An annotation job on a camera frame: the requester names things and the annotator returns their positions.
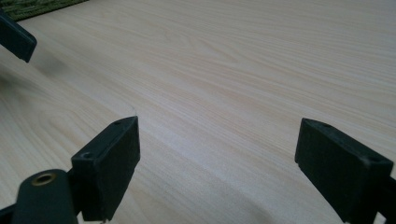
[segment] wood grain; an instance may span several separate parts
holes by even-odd
[[[142,160],[111,223],[342,223],[293,161],[300,121],[396,161],[395,11],[91,0],[22,21],[38,46],[30,63],[0,48],[0,206],[136,113]]]

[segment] green mat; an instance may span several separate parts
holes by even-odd
[[[0,0],[0,8],[14,21],[21,21],[87,0]]]

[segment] wooden table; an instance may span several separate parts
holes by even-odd
[[[91,0],[22,21],[38,45],[30,63],[0,48],[0,206],[136,113],[142,159],[111,223],[342,223],[294,162],[300,121],[396,161],[395,11]]]

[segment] black object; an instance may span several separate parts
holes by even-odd
[[[0,211],[0,224],[76,224],[111,220],[140,160],[137,117],[107,126],[72,157],[73,168],[24,180],[18,200]]]
[[[0,44],[29,63],[37,41],[0,8]]]
[[[303,119],[295,154],[301,170],[344,222],[396,222],[393,162],[333,126]]]

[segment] screw hole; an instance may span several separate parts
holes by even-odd
[[[91,152],[84,152],[84,153],[81,154],[81,157],[85,158],[85,159],[89,159],[89,158],[92,157],[92,153]]]
[[[52,182],[52,180],[54,180],[55,177],[56,177],[55,173],[47,173],[40,175],[32,181],[32,185],[36,187],[47,185],[48,183]]]

